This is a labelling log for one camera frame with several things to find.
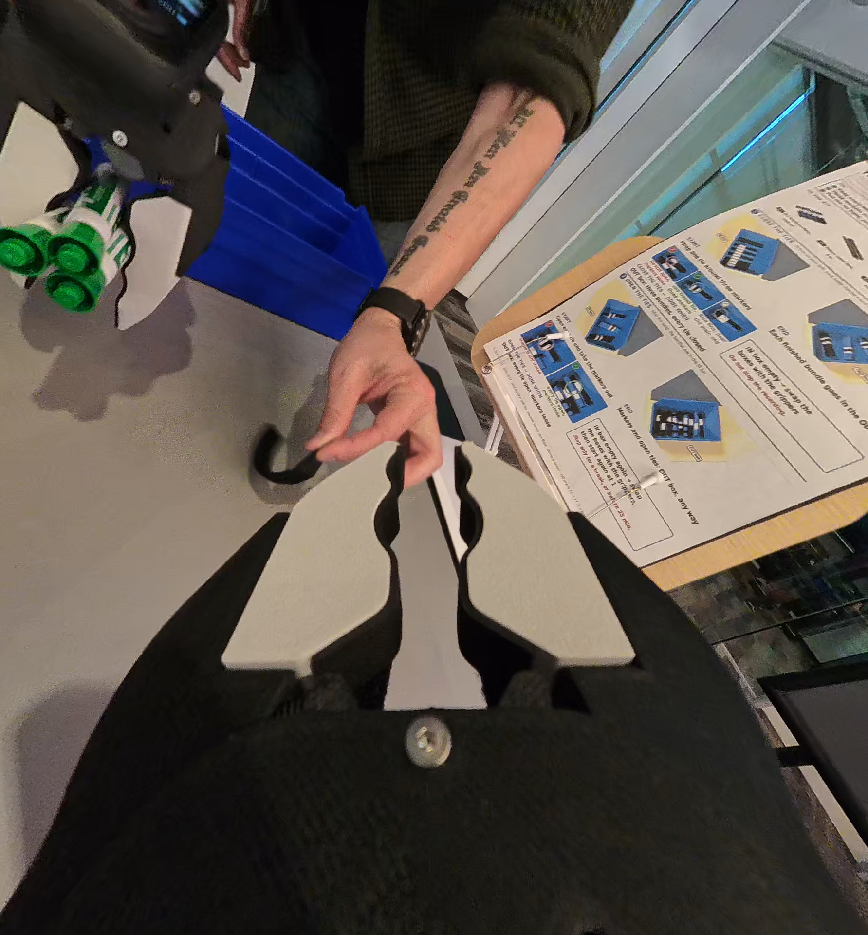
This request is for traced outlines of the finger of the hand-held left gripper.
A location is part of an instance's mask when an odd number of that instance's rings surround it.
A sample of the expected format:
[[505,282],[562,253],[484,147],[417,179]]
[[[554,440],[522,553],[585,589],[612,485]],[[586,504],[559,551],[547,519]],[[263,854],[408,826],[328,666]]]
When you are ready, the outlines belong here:
[[133,254],[122,271],[124,286],[116,304],[116,327],[126,331],[145,321],[179,283],[187,230],[193,211],[169,195],[131,204]]
[[[71,207],[66,194],[78,170],[58,126],[20,102],[0,149],[0,226]],[[8,274],[24,290],[36,279]]]

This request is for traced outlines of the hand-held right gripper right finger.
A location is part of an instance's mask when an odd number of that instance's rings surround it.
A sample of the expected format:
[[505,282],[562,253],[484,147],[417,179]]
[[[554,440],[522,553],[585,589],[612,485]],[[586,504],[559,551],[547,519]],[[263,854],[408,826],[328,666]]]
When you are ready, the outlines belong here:
[[464,607],[550,671],[620,668],[636,652],[565,508],[471,442],[454,452]]

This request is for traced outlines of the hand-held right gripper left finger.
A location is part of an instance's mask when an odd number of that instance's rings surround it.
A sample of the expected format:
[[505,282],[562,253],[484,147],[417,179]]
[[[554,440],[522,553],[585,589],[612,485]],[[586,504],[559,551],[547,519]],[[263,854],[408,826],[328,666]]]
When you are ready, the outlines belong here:
[[294,506],[222,652],[230,671],[376,677],[402,639],[404,450],[384,442]]

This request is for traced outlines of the green whiteboard marker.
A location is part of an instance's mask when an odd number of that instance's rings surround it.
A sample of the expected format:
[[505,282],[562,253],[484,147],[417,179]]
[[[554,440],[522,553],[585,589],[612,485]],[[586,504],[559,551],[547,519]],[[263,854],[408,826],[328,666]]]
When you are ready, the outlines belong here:
[[70,207],[49,245],[57,270],[88,275],[128,237],[124,228],[127,183],[108,166],[100,167]]
[[98,305],[106,288],[121,274],[132,253],[133,244],[128,235],[121,246],[112,249],[104,257],[101,268],[91,274],[68,274],[57,270],[52,263],[51,272],[45,280],[45,292],[54,303],[67,311],[89,313]]
[[23,223],[0,226],[0,266],[15,276],[36,278],[52,266],[51,244],[61,232],[69,206]]

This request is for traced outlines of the another person's forearm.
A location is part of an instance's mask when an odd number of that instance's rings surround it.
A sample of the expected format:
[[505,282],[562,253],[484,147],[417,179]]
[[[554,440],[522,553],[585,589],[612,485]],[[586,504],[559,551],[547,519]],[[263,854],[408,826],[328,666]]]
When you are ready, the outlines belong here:
[[509,83],[488,85],[382,285],[434,308],[552,166],[565,129],[550,100]]

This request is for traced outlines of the blue plastic bin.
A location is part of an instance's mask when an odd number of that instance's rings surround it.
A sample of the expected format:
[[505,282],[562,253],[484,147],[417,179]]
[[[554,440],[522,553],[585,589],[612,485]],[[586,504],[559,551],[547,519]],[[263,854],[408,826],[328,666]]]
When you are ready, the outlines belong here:
[[[366,210],[240,114],[222,106],[229,169],[206,250],[178,273],[320,335],[341,340],[386,262]],[[173,195],[131,184],[125,207]]]

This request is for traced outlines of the printed instruction sheet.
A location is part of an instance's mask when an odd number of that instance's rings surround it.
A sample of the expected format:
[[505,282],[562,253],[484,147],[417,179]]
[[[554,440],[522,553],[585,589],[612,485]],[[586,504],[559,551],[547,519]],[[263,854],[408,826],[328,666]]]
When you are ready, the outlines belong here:
[[486,354],[550,493],[638,567],[868,481],[868,161],[658,239]]

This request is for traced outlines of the black monitor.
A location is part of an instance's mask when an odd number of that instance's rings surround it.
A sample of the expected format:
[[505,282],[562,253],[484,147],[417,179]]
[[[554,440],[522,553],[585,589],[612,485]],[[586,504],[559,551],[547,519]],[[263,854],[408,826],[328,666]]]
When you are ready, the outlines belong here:
[[868,661],[758,684],[796,740],[781,765],[817,769],[868,847]]

